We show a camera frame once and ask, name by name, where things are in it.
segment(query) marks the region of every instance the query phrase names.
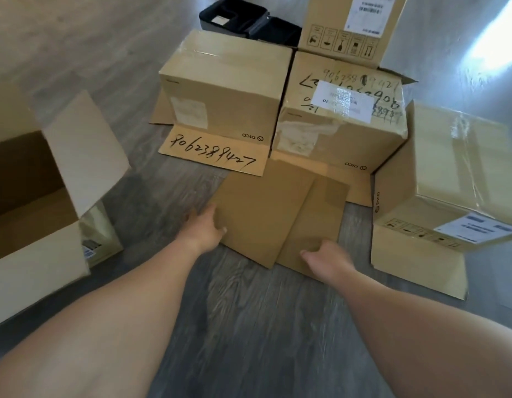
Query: white label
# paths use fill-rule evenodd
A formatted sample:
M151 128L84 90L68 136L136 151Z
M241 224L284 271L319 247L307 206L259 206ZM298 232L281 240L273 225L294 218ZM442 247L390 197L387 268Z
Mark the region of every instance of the white label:
M353 0L345 31L380 38L395 0Z
M478 213L467 214L462 218L445 223L435 230L473 244L484 243L512 234L511 225Z
M86 246L83 246L83 255L85 256L85 259L88 260L89 258L96 255L96 252L94 252L94 250L92 250Z
M171 103L178 124L208 129L208 114L206 113L206 105L204 103L174 97L171 97Z
M372 96L364 93L319 81L311 103L341 116L370 124L375 101Z
M225 25L228 21L230 21L230 19L224 18L224 17L219 16L219 15L216 16L214 19L212 19L212 22L214 24L218 24L218 25L221 25L221 26Z

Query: forearm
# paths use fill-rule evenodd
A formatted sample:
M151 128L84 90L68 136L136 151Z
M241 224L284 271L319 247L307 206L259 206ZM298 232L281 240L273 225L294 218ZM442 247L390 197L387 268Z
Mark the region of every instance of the forearm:
M337 289L398 398L512 396L512 330L355 271Z
M175 241L65 308L0 362L0 396L144 396L198 255Z

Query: person's right arm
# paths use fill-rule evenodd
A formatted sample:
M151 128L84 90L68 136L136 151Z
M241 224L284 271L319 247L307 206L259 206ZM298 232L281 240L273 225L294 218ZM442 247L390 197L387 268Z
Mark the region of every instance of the person's right arm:
M392 290L361 274L339 245L300 253L346 300L379 371L398 398L512 397L512 330Z

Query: gray wood plank floor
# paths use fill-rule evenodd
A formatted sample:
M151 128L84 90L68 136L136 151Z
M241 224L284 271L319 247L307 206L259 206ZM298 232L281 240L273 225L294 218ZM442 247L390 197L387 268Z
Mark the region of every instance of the gray wood plank floor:
M41 123L86 88L132 170L104 198L125 251L0 326L0 357L67 304L129 271L173 240L227 172L157 153L170 128L147 123L157 72L198 12L215 0L0 0L0 80L31 96ZM249 0L302 25L308 0ZM512 130L508 34L485 33L509 0L409 0L384 66L418 79L406 101L500 121ZM487 58L480 58L480 50ZM340 243L362 272L512 328L512 242L468 255L462 302L374 271L371 210L348 204ZM332 290L272 271L220 246L199 259L150 397L392 396Z

